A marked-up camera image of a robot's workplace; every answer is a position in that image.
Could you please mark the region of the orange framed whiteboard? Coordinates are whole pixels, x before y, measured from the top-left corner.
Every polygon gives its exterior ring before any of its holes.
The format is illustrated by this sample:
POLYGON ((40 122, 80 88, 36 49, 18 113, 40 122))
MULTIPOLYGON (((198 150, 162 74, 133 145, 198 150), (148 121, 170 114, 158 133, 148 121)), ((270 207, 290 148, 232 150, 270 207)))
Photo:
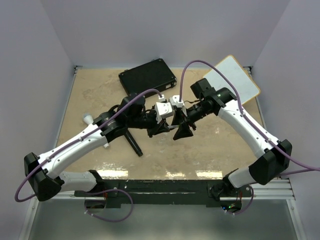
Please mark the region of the orange framed whiteboard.
MULTIPOLYGON (((242 67, 233 55, 228 55, 215 66, 235 87, 240 97, 241 104, 245 104, 257 97, 261 90, 253 81, 249 73, 242 67)), ((210 85, 216 90, 228 88, 233 94, 236 94, 233 88, 215 71, 211 70, 206 75, 210 85)))

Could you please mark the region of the white marker pen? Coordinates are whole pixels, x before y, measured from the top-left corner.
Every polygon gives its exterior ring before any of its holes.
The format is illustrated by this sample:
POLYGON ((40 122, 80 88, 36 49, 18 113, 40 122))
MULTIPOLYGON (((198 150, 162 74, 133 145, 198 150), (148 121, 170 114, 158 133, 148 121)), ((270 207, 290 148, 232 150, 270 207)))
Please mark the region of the white marker pen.
POLYGON ((178 128, 179 126, 178 125, 171 125, 171 126, 169 126, 168 128, 170 129, 170 130, 173 130, 173 129, 176 129, 176 128, 178 128))

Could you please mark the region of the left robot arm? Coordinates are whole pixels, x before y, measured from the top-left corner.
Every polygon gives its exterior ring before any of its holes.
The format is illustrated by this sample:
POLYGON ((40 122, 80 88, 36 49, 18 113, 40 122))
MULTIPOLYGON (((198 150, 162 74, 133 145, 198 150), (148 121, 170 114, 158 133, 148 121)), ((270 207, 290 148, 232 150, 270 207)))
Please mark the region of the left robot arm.
POLYGON ((120 105, 101 113, 87 127, 60 146, 39 155, 28 153, 24 161, 25 182, 29 183, 40 202, 60 192, 83 191, 99 196, 104 190, 101 176, 95 170, 81 173, 65 169, 96 148, 126 135, 129 129, 145 129, 149 137, 168 132, 169 126, 159 107, 166 105, 163 97, 145 109, 142 95, 127 96, 120 105))

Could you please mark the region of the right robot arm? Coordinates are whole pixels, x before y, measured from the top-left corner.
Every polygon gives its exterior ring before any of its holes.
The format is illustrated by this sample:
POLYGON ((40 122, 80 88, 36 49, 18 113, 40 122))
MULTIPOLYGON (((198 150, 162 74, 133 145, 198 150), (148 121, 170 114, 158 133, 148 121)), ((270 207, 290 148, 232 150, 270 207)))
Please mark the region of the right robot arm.
POLYGON ((215 90, 203 78, 191 87, 198 103, 185 108, 179 96, 170 98, 174 109, 172 124, 178 126, 174 140, 193 136, 196 121, 214 114, 227 122, 249 145, 257 160, 248 167, 238 168, 228 173, 212 187, 212 194, 218 197, 224 193, 233 197, 241 187, 252 183, 266 185, 289 167, 292 144, 280 141, 268 133, 242 107, 237 97, 226 87, 215 90))

